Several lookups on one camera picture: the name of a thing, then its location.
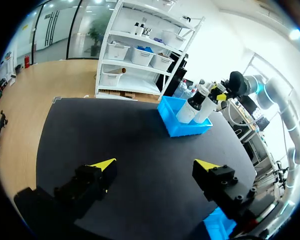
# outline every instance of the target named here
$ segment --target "yellow label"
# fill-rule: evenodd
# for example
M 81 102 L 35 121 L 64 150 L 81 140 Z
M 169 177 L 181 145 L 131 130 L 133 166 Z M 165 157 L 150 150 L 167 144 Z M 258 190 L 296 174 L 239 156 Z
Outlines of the yellow label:
M 209 163 L 207 161 L 202 161 L 202 160 L 199 160 L 199 159 L 195 159 L 195 161 L 197 161 L 205 170 L 209 170 L 209 169 L 212 169 L 214 167 L 220 167 L 219 165 L 215 165 L 213 163 Z
M 96 164 L 93 164 L 93 165 L 88 165 L 88 166 L 92 166 L 92 167 L 97 167 L 97 168 L 100 168 L 101 169 L 101 171 L 103 172 L 103 170 L 104 169 L 106 169 L 107 168 L 107 166 L 108 165 L 110 165 L 111 164 L 111 162 L 113 162 L 113 161 L 116 161 L 116 159 L 115 158 L 112 158 L 112 159 L 109 159 L 109 160 L 106 160 L 106 161 L 102 161 L 102 162 L 99 162 L 99 163 L 96 163 Z

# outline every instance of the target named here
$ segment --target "blue plastic tray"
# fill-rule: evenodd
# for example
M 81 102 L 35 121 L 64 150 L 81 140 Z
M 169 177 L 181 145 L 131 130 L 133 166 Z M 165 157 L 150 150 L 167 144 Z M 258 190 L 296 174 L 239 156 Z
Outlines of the blue plastic tray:
M 163 96 L 158 106 L 159 113 L 170 137 L 203 134 L 213 126 L 209 119 L 206 119 L 202 124 L 196 124 L 193 121 L 189 124 L 180 123 L 176 118 L 176 114 L 182 108 L 185 101 L 185 99 L 181 98 Z
M 228 219 L 220 208 L 216 208 L 204 221 L 211 240 L 227 240 L 236 226 L 234 220 Z

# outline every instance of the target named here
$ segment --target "black table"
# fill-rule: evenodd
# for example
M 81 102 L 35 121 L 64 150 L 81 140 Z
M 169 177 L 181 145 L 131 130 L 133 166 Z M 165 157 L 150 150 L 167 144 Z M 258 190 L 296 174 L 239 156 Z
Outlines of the black table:
M 255 172 L 222 114 L 203 135 L 170 138 L 157 104 L 65 98 L 52 105 L 37 155 L 37 185 L 53 195 L 80 165 L 116 158 L 118 176 L 76 225 L 118 240 L 184 239 L 216 207 L 192 178 L 194 159 L 227 164 L 251 186 Z

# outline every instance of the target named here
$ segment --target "white storage box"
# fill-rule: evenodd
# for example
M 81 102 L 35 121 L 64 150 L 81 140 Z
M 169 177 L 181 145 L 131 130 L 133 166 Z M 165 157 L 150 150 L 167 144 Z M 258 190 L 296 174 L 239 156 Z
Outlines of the white storage box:
M 173 59 L 156 54 L 151 61 L 151 65 L 155 69 L 167 71 L 172 62 L 174 62 Z
M 109 43 L 108 59 L 124 60 L 130 46 Z
M 131 61 L 134 64 L 148 66 L 155 53 L 133 48 Z
M 114 73 L 106 73 L 102 71 L 102 76 L 100 79 L 100 85 L 101 86 L 109 86 L 109 87 L 116 87 L 116 85 L 119 83 L 120 77 L 123 74 L 114 74 Z
M 185 38 L 179 36 L 178 34 L 170 31 L 162 31 L 163 42 L 175 49 L 179 49 L 185 41 Z

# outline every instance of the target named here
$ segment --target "ceiling light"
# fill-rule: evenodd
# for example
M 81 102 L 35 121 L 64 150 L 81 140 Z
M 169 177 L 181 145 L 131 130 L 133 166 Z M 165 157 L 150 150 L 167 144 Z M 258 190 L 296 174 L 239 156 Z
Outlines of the ceiling light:
M 291 40 L 297 40 L 300 38 L 300 30 L 299 29 L 294 29 L 290 32 L 289 38 Z

